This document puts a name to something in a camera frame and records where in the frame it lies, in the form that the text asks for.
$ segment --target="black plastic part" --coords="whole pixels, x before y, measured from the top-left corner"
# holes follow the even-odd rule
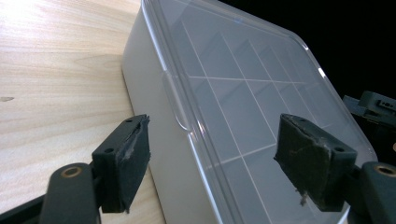
[[[396,100],[365,91],[360,99],[346,95],[343,101],[373,146],[378,161],[396,166]]]
[[[396,223],[396,167],[366,162],[361,168],[361,191],[374,223]]]
[[[374,224],[370,217],[363,217],[355,210],[349,210],[347,214],[347,224]]]
[[[106,197],[105,183],[101,176],[96,175],[93,169],[93,162],[90,163],[90,166],[92,169],[93,186],[95,188],[96,208],[99,209],[102,206],[103,201]]]
[[[368,213],[367,205],[364,201],[364,195],[361,192],[360,176],[361,169],[357,166],[355,166],[351,174],[344,176],[342,195],[350,205],[350,215],[360,220],[370,220],[370,214]]]
[[[104,213],[129,212],[149,164],[148,124],[147,115],[126,119],[92,153],[94,172],[106,192]]]
[[[69,164],[52,174],[39,223],[100,223],[90,165]]]
[[[279,124],[275,160],[283,172],[321,211],[341,211],[341,183],[357,152],[307,119],[282,114]]]
[[[44,202],[44,195],[33,199],[28,203],[21,204],[0,215],[2,224],[33,224],[38,223],[40,218],[41,207]]]

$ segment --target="wooden table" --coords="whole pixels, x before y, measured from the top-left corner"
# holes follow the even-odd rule
[[[139,0],[0,0],[0,213],[46,192],[133,109],[120,69]],[[164,223],[149,169],[131,214]]]

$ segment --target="dark background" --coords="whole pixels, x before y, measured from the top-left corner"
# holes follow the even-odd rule
[[[297,34],[342,98],[395,99],[396,10],[391,1],[221,0]]]

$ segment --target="white plastic box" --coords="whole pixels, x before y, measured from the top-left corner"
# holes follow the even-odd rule
[[[279,116],[376,155],[296,34],[218,1],[144,0],[123,55],[167,223],[337,223],[273,159]]]

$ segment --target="wooden surface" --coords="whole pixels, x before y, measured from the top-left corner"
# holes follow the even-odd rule
[[[121,56],[139,0],[0,0],[0,213],[42,195],[50,175],[133,115]],[[150,171],[131,214],[164,223]]]

